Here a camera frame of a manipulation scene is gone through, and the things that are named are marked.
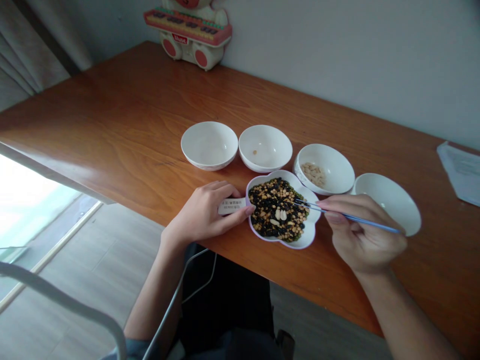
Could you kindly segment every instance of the hand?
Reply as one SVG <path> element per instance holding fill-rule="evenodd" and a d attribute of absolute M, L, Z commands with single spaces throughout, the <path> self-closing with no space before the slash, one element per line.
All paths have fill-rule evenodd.
<path fill-rule="evenodd" d="M 220 203 L 230 196 L 240 198 L 240 192 L 227 181 L 214 181 L 195 189 L 178 215 L 162 233 L 162 240 L 184 245 L 223 234 L 253 214 L 255 206 L 246 206 L 222 217 Z"/>
<path fill-rule="evenodd" d="M 379 224 L 403 230 L 370 196 L 334 195 L 318 201 L 333 230 L 333 246 L 356 275 L 381 273 L 389 263 L 407 248 L 402 234 L 378 227 L 349 222 L 340 213 L 353 215 Z"/>

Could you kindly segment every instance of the white flower-shaped dish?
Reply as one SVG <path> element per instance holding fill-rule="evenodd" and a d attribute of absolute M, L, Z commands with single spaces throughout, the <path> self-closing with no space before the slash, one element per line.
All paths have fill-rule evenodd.
<path fill-rule="evenodd" d="M 317 195 L 310 189 L 306 188 L 305 186 L 302 185 L 298 177 L 296 177 L 294 174 L 292 174 L 290 171 L 286 170 L 277 170 L 274 172 L 271 172 L 268 175 L 264 176 L 257 176 L 254 177 L 248 185 L 246 186 L 246 205 L 249 206 L 250 200 L 249 200 L 249 191 L 251 188 L 254 186 L 266 183 L 267 181 L 275 178 L 282 178 L 283 180 L 288 181 L 290 186 L 295 189 L 297 193 L 302 195 L 306 201 L 309 203 L 315 203 L 316 201 L 319 200 Z M 320 219 L 320 216 L 322 213 L 320 211 L 315 211 L 311 210 L 310 214 L 306 218 L 306 221 L 303 223 L 305 225 L 305 228 L 303 229 L 303 234 L 300 236 L 300 238 L 297 241 L 293 242 L 285 242 L 283 240 L 277 239 L 274 236 L 260 236 L 260 234 L 254 229 L 254 226 L 252 225 L 252 219 L 249 217 L 248 218 L 248 223 L 250 224 L 250 228 L 253 231 L 253 233 L 258 236 L 260 239 L 265 240 L 270 243 L 274 242 L 280 242 L 286 247 L 290 249 L 296 249 L 296 250 L 301 250 L 309 247 L 315 239 L 315 224 L 317 221 Z"/>

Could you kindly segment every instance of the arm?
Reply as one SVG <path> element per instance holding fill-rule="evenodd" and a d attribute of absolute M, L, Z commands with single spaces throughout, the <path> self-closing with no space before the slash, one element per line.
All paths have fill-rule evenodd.
<path fill-rule="evenodd" d="M 163 230 L 156 259 L 126 322 L 127 338 L 150 341 L 155 335 L 182 275 L 189 244 L 223 234 L 253 213 L 255 207 L 249 206 L 229 216 L 220 216 L 218 206 L 230 196 L 239 198 L 241 194 L 226 181 L 197 188 Z M 177 329 L 181 298 L 181 294 L 177 296 L 160 334 L 162 358 L 166 357 Z"/>
<path fill-rule="evenodd" d="M 410 297 L 390 269 L 407 239 L 371 225 L 350 223 L 345 213 L 401 229 L 367 195 L 336 195 L 317 203 L 328 212 L 333 245 L 351 267 L 396 360 L 453 360 L 459 354 Z"/>

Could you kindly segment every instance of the wooden table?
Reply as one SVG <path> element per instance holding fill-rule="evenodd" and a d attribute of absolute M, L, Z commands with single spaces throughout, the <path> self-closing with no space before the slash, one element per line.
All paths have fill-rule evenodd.
<path fill-rule="evenodd" d="M 3 112 L 0 142 L 167 225 L 196 187 L 228 180 L 244 190 L 257 176 L 239 155 L 217 172 L 190 165 L 180 139 L 202 121 L 227 124 L 238 136 L 272 125 L 291 139 L 294 156 L 326 144 L 357 175 L 379 173 L 403 186 L 423 226 L 393 268 L 452 343 L 468 358 L 480 356 L 480 209 L 455 196 L 436 153 L 439 138 L 226 67 L 205 72 L 174 62 L 147 42 Z M 322 218 L 314 243 L 297 251 L 259 240 L 245 222 L 204 245 L 381 334 L 331 234 Z"/>

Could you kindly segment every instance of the mixed beans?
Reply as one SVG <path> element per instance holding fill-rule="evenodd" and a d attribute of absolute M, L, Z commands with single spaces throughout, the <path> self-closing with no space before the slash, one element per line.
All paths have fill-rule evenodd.
<path fill-rule="evenodd" d="M 248 192 L 248 198 L 256 206 L 250 219 L 259 235 L 291 243 L 304 233 L 310 209 L 295 204 L 296 199 L 305 198 L 288 181 L 277 177 L 256 185 Z"/>

